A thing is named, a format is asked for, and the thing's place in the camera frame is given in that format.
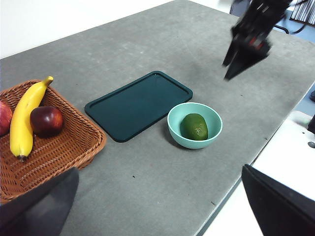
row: teal ceramic bowl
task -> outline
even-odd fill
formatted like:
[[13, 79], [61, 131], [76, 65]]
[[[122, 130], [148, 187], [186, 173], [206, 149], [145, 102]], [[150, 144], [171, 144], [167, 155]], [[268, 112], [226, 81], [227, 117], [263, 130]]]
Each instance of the teal ceramic bowl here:
[[[181, 135], [180, 124], [185, 116], [190, 113], [197, 113], [204, 117], [208, 127], [208, 139], [196, 141], [186, 139]], [[173, 139], [178, 144], [190, 149], [199, 149], [208, 146], [221, 133], [223, 126], [222, 119], [215, 110], [195, 102], [182, 103], [173, 107], [168, 113], [167, 124]]]

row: fruit basket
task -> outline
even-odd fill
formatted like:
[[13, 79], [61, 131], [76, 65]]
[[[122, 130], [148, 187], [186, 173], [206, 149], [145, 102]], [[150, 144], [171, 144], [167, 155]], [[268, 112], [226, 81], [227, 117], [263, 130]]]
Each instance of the fruit basket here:
[[[33, 84], [30, 80], [0, 93], [0, 99], [14, 111], [17, 103]], [[0, 203], [4, 204], [43, 182], [77, 167], [89, 165], [106, 144], [105, 133], [49, 86], [41, 102], [55, 106], [63, 114], [61, 133], [51, 138], [34, 135], [33, 149], [26, 162], [10, 151], [9, 134], [0, 138]]]

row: yellow banana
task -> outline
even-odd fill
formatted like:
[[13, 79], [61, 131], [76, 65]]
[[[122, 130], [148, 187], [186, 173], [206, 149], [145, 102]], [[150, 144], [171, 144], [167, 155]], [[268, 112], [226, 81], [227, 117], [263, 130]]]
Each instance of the yellow banana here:
[[10, 150], [21, 162], [24, 162], [33, 147], [33, 130], [30, 122], [31, 111], [38, 107], [48, 85], [53, 81], [45, 80], [32, 85], [16, 106], [10, 127]]

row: avocado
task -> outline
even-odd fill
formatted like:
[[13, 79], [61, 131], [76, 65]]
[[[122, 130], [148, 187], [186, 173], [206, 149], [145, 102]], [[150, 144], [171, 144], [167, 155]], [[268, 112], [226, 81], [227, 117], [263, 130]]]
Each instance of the avocado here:
[[181, 134], [191, 140], [208, 139], [208, 127], [205, 119], [200, 114], [188, 114], [180, 125]]

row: table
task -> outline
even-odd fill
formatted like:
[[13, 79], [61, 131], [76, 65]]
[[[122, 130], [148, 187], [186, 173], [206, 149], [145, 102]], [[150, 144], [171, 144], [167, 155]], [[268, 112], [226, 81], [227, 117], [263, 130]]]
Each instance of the table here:
[[[178, 0], [1, 60], [1, 89], [53, 75], [52, 86], [82, 112], [89, 101], [161, 70], [223, 119], [218, 140], [201, 150], [178, 146], [166, 119], [127, 143], [108, 138], [80, 172], [62, 236], [198, 233], [241, 166], [314, 81], [314, 45], [280, 32], [271, 33], [266, 60], [224, 81], [221, 63], [236, 20]], [[295, 61], [302, 51], [303, 61]]]

